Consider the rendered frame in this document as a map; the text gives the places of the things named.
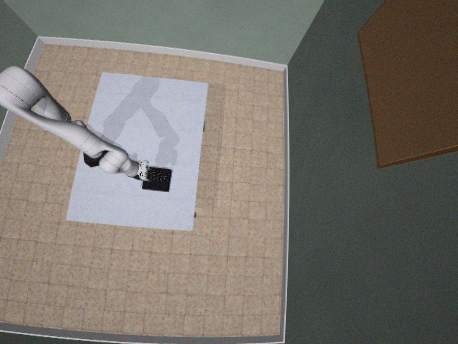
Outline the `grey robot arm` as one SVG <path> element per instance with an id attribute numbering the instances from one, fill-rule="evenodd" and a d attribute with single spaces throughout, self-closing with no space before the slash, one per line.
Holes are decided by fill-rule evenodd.
<path id="1" fill-rule="evenodd" d="M 91 158 L 98 158 L 103 151 L 108 151 L 99 161 L 100 168 L 107 173 L 131 174 L 135 170 L 135 162 L 124 149 L 98 137 L 81 120 L 71 122 L 71 116 L 64 107 L 32 73 L 22 67 L 11 66 L 0 73 L 0 105 L 69 142 Z"/>

